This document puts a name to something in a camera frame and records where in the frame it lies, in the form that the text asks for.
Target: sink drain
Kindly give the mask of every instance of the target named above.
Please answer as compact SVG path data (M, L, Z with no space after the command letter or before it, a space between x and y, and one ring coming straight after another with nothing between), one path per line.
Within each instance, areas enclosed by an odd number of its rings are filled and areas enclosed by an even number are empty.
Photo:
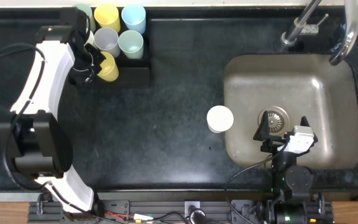
M272 106L262 110L258 117L258 124L262 120L263 113L267 111L268 127L272 135L281 135L288 129L289 118L285 110L277 106Z

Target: stainless steel sink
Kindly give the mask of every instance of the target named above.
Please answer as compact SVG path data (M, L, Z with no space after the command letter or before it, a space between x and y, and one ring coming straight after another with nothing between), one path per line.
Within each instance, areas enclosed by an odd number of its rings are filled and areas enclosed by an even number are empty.
M283 135L306 116L319 142L298 164L315 169L350 169L358 164L358 103L346 62L328 55L243 55L224 70L224 104L234 115L226 131L231 159L249 166L267 157L252 140L265 110L270 131Z

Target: countertop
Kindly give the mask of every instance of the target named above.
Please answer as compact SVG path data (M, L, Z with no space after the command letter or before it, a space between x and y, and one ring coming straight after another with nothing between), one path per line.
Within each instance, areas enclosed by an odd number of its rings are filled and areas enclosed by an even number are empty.
M0 48L34 44L42 25L53 25L57 9L4 9ZM149 88L76 88L66 83L58 120L73 144L75 169L98 191L221 190L243 169L226 153L224 133L213 134L206 113L223 105L223 69L244 54L330 54L341 36L343 7L321 7L312 16L330 17L316 36L294 48L280 36L300 8L148 8L152 54ZM6 20L6 14L16 19ZM19 96L34 53L0 60L0 113ZM358 94L358 41L347 61ZM0 192L18 190L7 178L0 148ZM351 170L314 170L314 190L358 190L358 166ZM253 169L232 189L270 190L270 176Z

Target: chrome faucet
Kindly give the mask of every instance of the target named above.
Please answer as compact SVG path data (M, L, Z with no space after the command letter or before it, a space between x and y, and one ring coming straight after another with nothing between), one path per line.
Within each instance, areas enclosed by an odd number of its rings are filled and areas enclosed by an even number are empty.
M295 18L290 30L284 32L281 36L281 40L285 45L295 45L296 38L299 35L316 35L318 33L318 27L328 17L327 14L316 25L309 25L306 22L320 2L321 0L312 0L302 12L301 16ZM340 46L329 59L331 65L339 64L339 62L349 54L358 34L357 0L344 0L344 4L346 13L346 34Z

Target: wooden table surface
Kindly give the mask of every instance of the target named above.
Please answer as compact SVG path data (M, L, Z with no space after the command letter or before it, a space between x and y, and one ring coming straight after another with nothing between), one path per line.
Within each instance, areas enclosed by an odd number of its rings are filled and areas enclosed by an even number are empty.
M358 202L333 202L335 224L358 224ZM0 224L27 222L27 202L0 202Z

